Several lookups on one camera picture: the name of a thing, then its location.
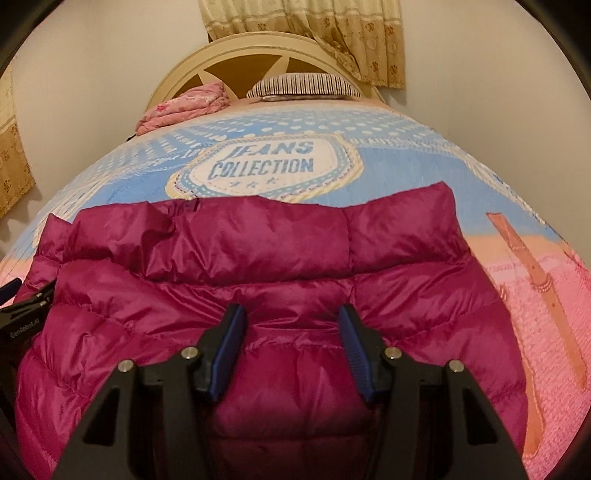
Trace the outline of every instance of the white wall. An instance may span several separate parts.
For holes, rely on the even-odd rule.
[[[390,105],[495,170],[591,265],[591,100],[513,0],[401,0],[407,91]]]
[[[13,61],[13,96],[37,186],[0,220],[0,254],[134,133],[162,78],[205,44],[197,0],[65,0],[35,29]]]
[[[401,4],[408,89],[389,103],[491,166],[591,263],[591,101],[560,49],[513,0]],[[206,42],[197,0],[65,0],[33,32],[14,95],[38,189],[0,221],[0,249]]]

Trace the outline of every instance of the magenta puffer jacket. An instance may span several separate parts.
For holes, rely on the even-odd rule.
[[[73,224],[52,216],[17,300],[55,277],[18,372],[18,437],[37,480],[50,479],[120,360],[168,359],[231,302],[248,328],[207,427],[222,480],[361,480],[379,413],[343,352],[336,318],[347,302],[416,360],[465,362],[523,448],[509,312],[443,183],[343,209],[244,197],[94,207]]]

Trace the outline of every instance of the floral curtain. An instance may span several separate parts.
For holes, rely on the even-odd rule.
[[[315,39],[356,79],[404,88],[399,0],[199,0],[212,40],[252,31]]]
[[[12,100],[12,68],[0,77],[0,218],[28,192],[35,180],[22,149]]]

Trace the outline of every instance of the wooden headboard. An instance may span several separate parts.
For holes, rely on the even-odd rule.
[[[366,98],[384,101],[376,87],[353,78],[314,40],[289,33],[253,32],[220,38],[189,55],[162,80],[147,108],[214,80],[224,82],[230,99],[244,98],[262,78],[289,72],[339,74]]]

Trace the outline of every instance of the blue gripper pad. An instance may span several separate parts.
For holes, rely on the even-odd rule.
[[[213,358],[211,380],[207,389],[208,396],[213,401],[217,401],[228,387],[246,329],[246,311],[244,308],[237,305],[228,319],[222,319],[220,327],[223,327],[225,331]]]
[[[392,378],[382,366],[386,346],[380,333],[367,328],[349,304],[339,310],[339,333],[355,385],[365,401],[372,403],[378,395],[388,393]]]

